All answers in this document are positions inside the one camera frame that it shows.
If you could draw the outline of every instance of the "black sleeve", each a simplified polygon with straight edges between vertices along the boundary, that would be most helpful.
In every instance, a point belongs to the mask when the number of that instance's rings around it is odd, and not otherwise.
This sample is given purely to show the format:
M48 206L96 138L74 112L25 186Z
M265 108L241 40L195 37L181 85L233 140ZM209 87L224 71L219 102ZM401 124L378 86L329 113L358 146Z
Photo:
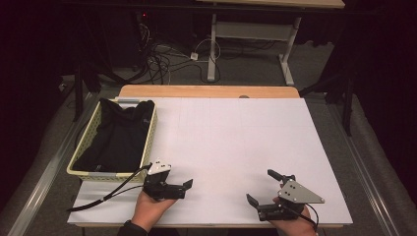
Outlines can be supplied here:
M147 236L148 233L141 226L132 223L130 220L119 229L117 236Z

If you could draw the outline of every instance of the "black cable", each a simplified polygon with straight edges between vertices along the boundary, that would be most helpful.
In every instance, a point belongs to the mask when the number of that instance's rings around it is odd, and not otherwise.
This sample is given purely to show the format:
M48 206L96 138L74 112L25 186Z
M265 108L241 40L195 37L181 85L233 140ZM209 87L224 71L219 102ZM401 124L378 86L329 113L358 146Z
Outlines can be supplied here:
M117 187L115 190L113 190L111 193L109 193L108 195L104 196L103 198L101 198L99 200L96 200L95 202L92 202L92 203L87 204L87 205L76 206L76 207L69 208L69 209L67 209L67 211L68 212L80 211L80 210L88 209L88 208L91 208L91 207L95 207L97 205L100 205L100 204L106 202L107 200L113 198L114 196L119 195L119 194L116 194L115 195L115 193L117 191L119 191L121 188L123 188L123 186L125 186L133 177L135 177L136 175L138 175L141 171L143 171L145 169L149 169L149 168L150 168L150 165L146 165L146 166L143 166L143 167L139 168L131 176L129 176L121 185L119 185L119 187Z
M317 212L316 212L316 210L311 206L311 205L309 205L309 204L306 204L310 209L312 209L313 210L313 212L315 213L315 215L316 215L316 227L315 227L315 231L317 231L317 227L319 226L319 215L317 214Z
M131 187L129 189L125 189L125 190L120 191L119 193L113 195L113 197L116 197L116 196L118 196L120 194L123 194L123 193L128 192L128 191L133 190L133 189L141 188L141 187L143 187L143 185L138 185L138 186Z
M168 36L168 35L160 32L160 31L157 31L156 34L155 34L155 36L161 36L161 37L165 38L165 40L161 39L160 41L162 41L162 42L165 41L169 45L172 42L175 45L179 46L180 49L186 51L186 53L184 53L184 54L191 54L191 50L188 48L188 46L186 46L182 42L176 40L175 38L172 38L172 37L170 37L170 36Z
M159 74L160 74L160 84L163 85L163 75L162 75L162 68L160 66L160 62L161 62L160 60L157 60L157 66L159 67Z
M240 49L235 49L235 48L231 48L231 47L221 47L221 50L223 52L227 51L227 50L229 50L229 51L239 51L239 54L237 56L234 56L234 57L225 57L224 53L222 53L221 59L224 59L224 60L233 60L233 59L239 58L247 52L254 52L254 51L258 51L258 50L268 50L276 44L276 41L273 41L273 40L269 40L267 42L257 42L257 41L243 42L243 41L237 41L237 40L230 40L230 39L226 39L226 38L223 38L222 40L226 41L226 42L238 44L240 46L239 47ZM263 45L262 46L254 46L254 45L250 45L248 43L252 43L252 44L262 43Z
M173 64L173 65L171 65L172 67L174 67L174 66L179 66L179 65L182 65L182 64L185 64L185 63L188 63L188 62L193 62L193 60L187 60L187 61L183 61L183 62L180 62L180 63L177 63L177 64Z
M157 51L155 51L155 54L156 54L158 57L160 57L159 59L160 59L160 62L161 62L161 63L165 64L165 66L166 66L166 67L169 67L169 65L170 65L170 63L171 63L171 60L169 60L169 58L168 58L168 57L164 56L162 53L159 53L159 52L157 52Z
M288 207L288 206L285 206L285 205L282 205L282 207L283 208L285 208L286 210L288 210L288 211L290 211L291 213L293 213L293 214L295 214L295 215L297 215L297 216L299 216L299 217L301 217L301 218L303 218L303 219L305 219L305 220L307 220L307 221L309 221L310 223L312 223L313 224L313 229L314 229L314 231L315 232L317 232L317 227L318 227L318 225L319 225L319 222L315 222L315 221L313 221L313 219L311 219L311 218L309 218L309 217L307 217L307 216L305 216L304 214L301 214L301 213L299 213L299 212L297 212L297 211L295 211L294 209L292 209L292 208L290 208L290 207Z
M168 52L172 51L173 47L171 46L171 44L168 44L168 43L165 43L165 44L167 44L167 45L168 45L168 46L166 46L168 49L166 49L165 51L157 51L157 52L159 52L159 53L161 53L161 54L167 54ZM162 45L164 45L164 44L162 44L162 43L157 44L157 45L155 46L155 48L154 48L154 51L156 51L156 48L157 48L158 46L162 46Z
M155 78L158 72L159 72L159 74L160 74L160 77ZM155 82L155 81L157 81L157 80L159 80L159 79L162 79L162 80L163 80L163 77L164 77L167 73L168 73L168 69L166 69L166 70L162 70L162 67L159 67L159 69L158 69L158 70L155 70L155 69L150 68L150 69L149 69L149 76L150 76L150 79L149 79L149 80L150 80L150 81L152 82L152 84L154 85L154 82Z
M185 65L185 66L182 66L182 67L177 68L175 70L171 70L171 73L176 72L176 71L181 70L181 69L184 69L186 67L197 67L197 68L199 68L199 70L200 70L200 80L201 81L203 80L203 69L200 66L195 65L195 64Z
M217 42L219 41L226 41L230 43L238 43L244 47L255 48L257 50L267 50L273 47L276 43L276 40L262 40L262 39L255 39L255 41L248 41L247 39L230 39L225 37L220 37ZM254 46L253 44L262 44L263 46Z

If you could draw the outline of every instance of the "gray carpet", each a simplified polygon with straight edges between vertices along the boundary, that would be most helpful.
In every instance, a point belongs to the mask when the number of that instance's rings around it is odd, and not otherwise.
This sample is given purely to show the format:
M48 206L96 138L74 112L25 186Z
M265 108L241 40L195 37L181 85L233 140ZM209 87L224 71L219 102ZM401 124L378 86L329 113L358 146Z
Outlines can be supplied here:
M238 56L236 59L220 59L220 81L217 85L244 86L284 86L281 71L277 66L276 51L282 44L273 47L275 50L257 50L241 55L236 52L222 50L226 57ZM302 89L314 83L320 75L324 64L331 53L332 46L312 47L310 44L294 48L289 64L295 81L295 87ZM178 63L183 59L172 57L171 62ZM201 64L203 76L207 65ZM119 70L121 75L128 77L130 70ZM164 83L172 85L204 85L200 80L200 69L196 66L171 73L170 80ZM103 90L97 97L114 97L120 88L104 79ZM65 135L73 124L74 95L71 94L57 111L45 133L36 161L28 172L20 188L0 215L0 235L7 235L22 208L28 200L43 170L61 146ZM353 217L353 224L337 229L320 229L321 235L417 235L415 222L417 213L414 204L408 198L405 189L387 162L378 141L366 118L359 102L355 99L352 115L352 138L344 136L340 131L339 119L334 119L336 105L327 105L322 94L310 94L307 103L318 130L319 136L328 155L336 179L345 195L347 206ZM387 233L381 217L375 214L375 205L370 198L369 186L364 182L357 161L353 158L349 142L353 143L363 164L369 170L377 193L387 203L387 209L395 225L393 233ZM66 166L71 158L69 151L53 181L51 188L40 206L36 217L31 222L25 235L82 235L82 229L67 222L68 213L65 209L73 205L78 193L80 181L77 177L66 173ZM88 228L86 235L115 235L117 228ZM222 232L211 230L190 230L188 235L221 235Z

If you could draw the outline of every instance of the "human hand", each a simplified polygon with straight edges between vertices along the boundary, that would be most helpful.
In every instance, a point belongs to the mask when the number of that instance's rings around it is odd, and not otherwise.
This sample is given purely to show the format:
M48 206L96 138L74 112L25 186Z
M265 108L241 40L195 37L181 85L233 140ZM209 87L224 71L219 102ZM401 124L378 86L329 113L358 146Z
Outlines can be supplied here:
M131 222L150 232L152 227L160 220L163 213L174 205L175 202L177 200L156 201L144 191L141 191L136 201L135 213Z
M277 204L279 203L279 198L276 197L273 201ZM310 218L310 213L306 206L304 206L301 214ZM316 236L312 223L301 217L293 220L270 220L269 223L282 230L287 236Z

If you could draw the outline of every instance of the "white cable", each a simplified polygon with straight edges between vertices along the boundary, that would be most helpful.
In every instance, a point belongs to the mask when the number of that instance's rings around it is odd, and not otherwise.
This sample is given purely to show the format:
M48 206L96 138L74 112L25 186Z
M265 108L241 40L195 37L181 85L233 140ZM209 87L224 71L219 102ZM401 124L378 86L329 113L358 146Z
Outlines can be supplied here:
M148 42L149 42L150 31L149 31L149 28L148 28L146 25L144 25L144 24L139 24L139 26L140 26L140 27L142 27L142 28L145 28L146 33L147 33L147 34L144 34L144 35L142 36L142 40L144 40L144 39L145 39L145 35L147 36L147 42L145 43L145 46L144 46L144 48L145 48L145 47L147 47Z
M177 51L177 52L179 52L179 53L180 53L180 54L172 54L172 55L174 55L174 56L183 56L183 57L190 58L190 57L189 57L189 56L187 56L186 54L182 53L180 50L177 50L177 49L175 49L175 48L173 48L173 47L171 47L171 46L165 46L165 45L163 45L163 44L158 44L156 47L165 47L165 48L169 48L170 50L174 50L174 51Z
M220 57L220 45L215 40L211 40L210 38L203 39L197 46L196 49L194 49L194 52L197 53L197 48L204 42L204 41L213 41L217 47L218 47L218 55L214 59L218 59Z
M168 85L171 84L171 71L169 69L166 69L166 71L168 72Z

